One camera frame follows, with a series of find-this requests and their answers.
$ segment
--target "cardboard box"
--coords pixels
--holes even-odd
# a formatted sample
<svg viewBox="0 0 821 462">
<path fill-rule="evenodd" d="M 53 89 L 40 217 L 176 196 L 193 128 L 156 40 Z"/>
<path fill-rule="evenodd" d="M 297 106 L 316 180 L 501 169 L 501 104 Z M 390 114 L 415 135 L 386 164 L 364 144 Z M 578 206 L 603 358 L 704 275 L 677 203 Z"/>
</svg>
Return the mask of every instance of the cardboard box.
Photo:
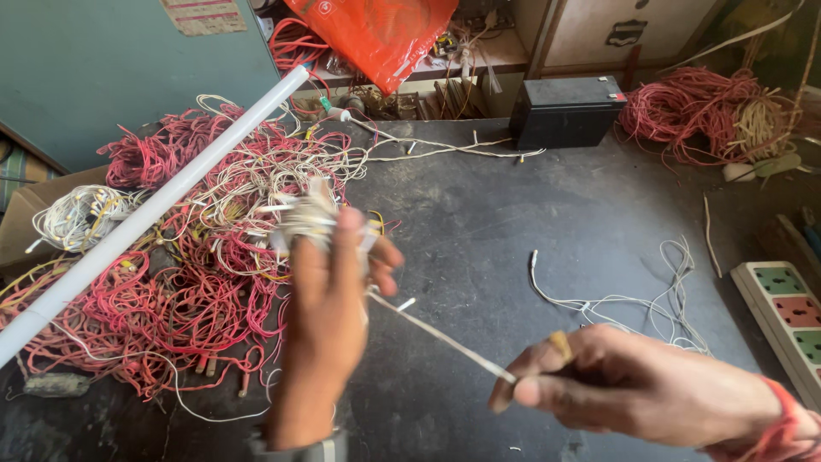
<svg viewBox="0 0 821 462">
<path fill-rule="evenodd" d="M 0 223 L 0 275 L 7 282 L 9 278 L 16 278 L 33 266 L 51 260 L 56 252 L 60 252 L 50 244 L 40 243 L 31 253 L 25 253 L 25 249 L 39 238 L 31 224 L 34 214 L 49 208 L 75 187 L 105 184 L 107 171 L 108 166 L 105 165 L 21 187 L 11 194 L 6 215 Z"/>
</svg>

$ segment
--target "wristwatch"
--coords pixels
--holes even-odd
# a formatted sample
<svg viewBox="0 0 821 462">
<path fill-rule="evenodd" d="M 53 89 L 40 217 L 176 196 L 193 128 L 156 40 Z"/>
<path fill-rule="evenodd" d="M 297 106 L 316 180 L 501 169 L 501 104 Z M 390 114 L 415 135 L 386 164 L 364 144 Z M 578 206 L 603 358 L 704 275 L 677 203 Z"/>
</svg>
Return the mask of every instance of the wristwatch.
<svg viewBox="0 0 821 462">
<path fill-rule="evenodd" d="M 337 430 L 330 437 L 309 446 L 269 452 L 255 450 L 252 447 L 252 451 L 254 462 L 346 462 L 348 435 L 343 430 Z"/>
</svg>

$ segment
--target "orange plastic bag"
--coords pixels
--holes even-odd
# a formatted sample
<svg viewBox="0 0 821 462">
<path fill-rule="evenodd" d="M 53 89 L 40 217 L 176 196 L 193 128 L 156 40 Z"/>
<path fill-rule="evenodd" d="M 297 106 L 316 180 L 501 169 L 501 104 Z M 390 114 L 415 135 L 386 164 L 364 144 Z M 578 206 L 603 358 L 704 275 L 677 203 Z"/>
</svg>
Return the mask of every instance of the orange plastic bag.
<svg viewBox="0 0 821 462">
<path fill-rule="evenodd" d="M 447 28 L 458 0 L 286 0 L 331 48 L 390 95 Z"/>
</svg>

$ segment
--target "finger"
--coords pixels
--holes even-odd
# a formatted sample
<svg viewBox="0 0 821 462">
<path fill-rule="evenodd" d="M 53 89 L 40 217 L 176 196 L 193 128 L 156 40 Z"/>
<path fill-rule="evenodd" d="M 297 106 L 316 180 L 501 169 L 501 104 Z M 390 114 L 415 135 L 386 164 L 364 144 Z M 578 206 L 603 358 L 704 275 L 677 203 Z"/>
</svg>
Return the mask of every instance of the finger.
<svg viewBox="0 0 821 462">
<path fill-rule="evenodd" d="M 291 245 L 291 279 L 300 309 L 322 302 L 328 287 L 328 255 L 308 238 L 298 237 Z"/>
<path fill-rule="evenodd" d="M 358 250 L 362 240 L 362 223 L 362 212 L 351 207 L 342 207 L 337 215 L 337 227 L 331 237 L 328 291 L 346 307 L 356 305 L 365 291 L 365 274 L 362 271 Z"/>
<path fill-rule="evenodd" d="M 553 413 L 575 425 L 621 432 L 629 430 L 638 400 L 633 390 L 587 386 L 547 375 L 521 379 L 513 396 L 525 407 Z"/>
<path fill-rule="evenodd" d="M 555 372 L 565 366 L 562 352 L 549 339 L 531 345 L 507 366 L 507 371 L 516 378 L 538 376 L 543 372 Z M 488 400 L 488 407 L 499 414 L 507 409 L 513 399 L 513 385 L 498 379 Z"/>
<path fill-rule="evenodd" d="M 379 260 L 369 259 L 370 277 L 374 284 L 379 287 L 379 293 L 385 297 L 393 297 L 397 294 L 397 283 L 391 277 L 392 267 L 385 265 Z"/>
<path fill-rule="evenodd" d="M 376 240 L 376 243 L 370 249 L 370 255 L 391 268 L 396 268 L 405 263 L 402 252 L 399 252 L 399 249 L 384 236 Z"/>
</svg>

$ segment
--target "wrist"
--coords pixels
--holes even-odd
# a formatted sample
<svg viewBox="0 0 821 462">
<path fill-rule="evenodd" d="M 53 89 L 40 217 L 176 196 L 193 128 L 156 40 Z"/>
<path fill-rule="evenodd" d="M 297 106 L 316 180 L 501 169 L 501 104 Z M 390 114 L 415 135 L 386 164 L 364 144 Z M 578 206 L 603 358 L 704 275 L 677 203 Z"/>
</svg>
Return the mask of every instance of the wrist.
<svg viewBox="0 0 821 462">
<path fill-rule="evenodd" d="M 287 354 L 268 411 L 268 450 L 308 446 L 329 437 L 346 379 L 301 355 Z"/>
<path fill-rule="evenodd" d="M 759 386 L 764 386 L 761 399 L 749 407 L 738 437 L 721 441 L 717 447 L 738 451 L 766 446 L 773 436 L 784 431 L 791 441 L 810 441 L 821 436 L 821 427 L 813 414 L 801 407 L 796 400 L 777 382 L 758 377 Z"/>
</svg>

